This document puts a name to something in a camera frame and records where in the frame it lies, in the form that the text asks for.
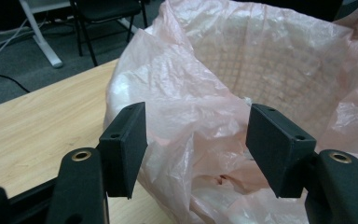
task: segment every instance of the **plastic bag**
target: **plastic bag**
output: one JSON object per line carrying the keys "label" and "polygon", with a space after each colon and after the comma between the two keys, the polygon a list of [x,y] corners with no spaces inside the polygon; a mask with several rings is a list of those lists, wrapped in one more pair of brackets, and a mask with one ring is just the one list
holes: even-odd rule
{"label": "plastic bag", "polygon": [[180,223],[307,223],[304,197],[276,199],[245,136],[269,105],[318,140],[358,153],[358,40],[293,10],[166,0],[108,85],[105,120],[146,102],[139,182]]}

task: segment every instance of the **cable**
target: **cable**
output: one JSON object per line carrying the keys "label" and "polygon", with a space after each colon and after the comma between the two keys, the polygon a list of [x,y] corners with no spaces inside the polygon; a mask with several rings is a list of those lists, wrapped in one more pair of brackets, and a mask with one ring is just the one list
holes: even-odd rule
{"label": "cable", "polygon": [[[46,24],[47,17],[48,17],[48,12],[46,13],[46,17],[43,19],[43,21],[42,21],[42,22],[40,23],[40,25],[38,26],[39,29],[42,28],[42,26]],[[17,38],[20,38],[20,37],[23,37],[23,36],[25,36],[25,35],[30,35],[30,34],[33,34],[33,33],[34,33],[34,31],[28,31],[28,32],[26,32],[26,33],[24,33],[24,34],[19,35],[19,32],[21,31],[22,27],[25,25],[25,23],[26,23],[27,21],[28,21],[28,20],[25,19],[25,21],[22,23],[22,25],[17,29],[17,32],[16,32],[11,38],[0,42],[0,45],[4,45],[4,46],[2,46],[2,47],[0,48],[0,51],[2,51],[2,49],[4,49],[10,41],[12,41],[12,40],[14,40],[14,39],[17,39]]]}
{"label": "cable", "polygon": [[12,77],[7,77],[7,76],[4,76],[4,75],[0,75],[0,77],[3,77],[3,78],[7,78],[13,82],[15,82],[17,85],[19,85],[20,88],[22,88],[25,92],[30,92],[28,91],[25,87],[23,87],[20,82],[18,82],[16,79],[12,78]]}
{"label": "cable", "polygon": [[[56,20],[51,20],[50,21],[50,25],[49,27],[46,27],[43,30],[43,35],[44,36],[66,36],[66,35],[72,35],[75,33],[75,26],[72,24],[72,22],[70,20],[66,20],[66,21],[56,21]],[[50,29],[54,29],[57,28],[57,26],[68,26],[71,27],[71,31],[69,32],[57,32],[57,33],[49,33],[48,30]]]}
{"label": "cable", "polygon": [[7,42],[0,48],[0,52],[8,45],[8,43],[13,40],[14,38],[16,38],[16,36],[19,34],[21,28],[25,25],[25,23],[27,22],[27,20],[25,19],[24,22],[22,23],[22,25],[20,26],[20,28],[17,30],[16,34],[14,34],[9,40],[7,40]]}

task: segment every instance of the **black cable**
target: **black cable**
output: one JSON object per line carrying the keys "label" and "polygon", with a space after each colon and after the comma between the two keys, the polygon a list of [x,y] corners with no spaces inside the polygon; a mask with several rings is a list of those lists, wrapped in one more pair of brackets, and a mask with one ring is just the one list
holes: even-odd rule
{"label": "black cable", "polygon": [[16,79],[14,79],[14,78],[12,78],[12,77],[7,77],[7,76],[4,76],[4,75],[0,75],[0,77],[7,78],[7,79],[9,79],[9,80],[15,82],[17,85],[19,85],[19,87],[22,88],[24,91],[30,92],[30,91],[28,91],[25,87],[23,87],[23,86],[20,84],[20,82],[18,82]]}
{"label": "black cable", "polygon": [[52,28],[46,28],[43,30],[43,36],[49,36],[49,37],[61,37],[61,36],[67,36],[67,35],[72,35],[72,34],[75,34],[75,28],[72,27],[71,31],[68,31],[68,32],[57,32],[57,33],[49,33],[49,32],[46,32],[47,30],[49,29],[52,29]]}

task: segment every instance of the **gray carpet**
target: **gray carpet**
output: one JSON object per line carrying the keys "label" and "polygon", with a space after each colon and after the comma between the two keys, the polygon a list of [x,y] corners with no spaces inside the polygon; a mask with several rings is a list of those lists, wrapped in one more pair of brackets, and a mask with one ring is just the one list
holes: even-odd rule
{"label": "gray carpet", "polygon": [[[145,6],[149,25],[157,17],[158,8],[162,2],[163,0],[151,0],[150,4]],[[144,28],[142,15],[135,17],[134,25]],[[2,50],[0,53],[0,75],[12,77],[27,90],[36,91],[93,68],[86,44],[82,45],[84,56],[78,55],[73,21],[58,22],[58,24],[48,23],[43,25],[41,30],[43,36],[63,61],[63,67],[53,68],[34,42],[32,34],[28,34],[15,39]],[[124,29],[117,22],[112,21],[98,26],[90,26],[89,30],[90,35],[100,35]],[[30,31],[32,31],[30,28],[22,29],[21,34],[31,33]],[[0,34],[0,41],[8,39],[12,35],[13,33]],[[92,42],[98,64],[118,58],[127,45],[126,33],[110,35]],[[25,93],[15,82],[0,77],[0,104]]]}

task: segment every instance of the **office chair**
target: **office chair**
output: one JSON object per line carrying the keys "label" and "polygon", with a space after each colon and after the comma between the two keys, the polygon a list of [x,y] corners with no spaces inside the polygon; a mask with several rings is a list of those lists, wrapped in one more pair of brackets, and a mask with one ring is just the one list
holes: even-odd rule
{"label": "office chair", "polygon": [[106,21],[117,21],[126,17],[131,17],[130,27],[128,29],[127,42],[130,41],[133,18],[141,11],[143,12],[145,28],[147,19],[145,13],[144,0],[69,0],[72,10],[74,11],[75,28],[77,35],[77,47],[79,55],[83,56],[81,49],[80,28],[83,33],[85,42],[89,48],[94,66],[97,66],[94,50],[92,49],[91,39],[86,29],[87,24],[98,24]]}

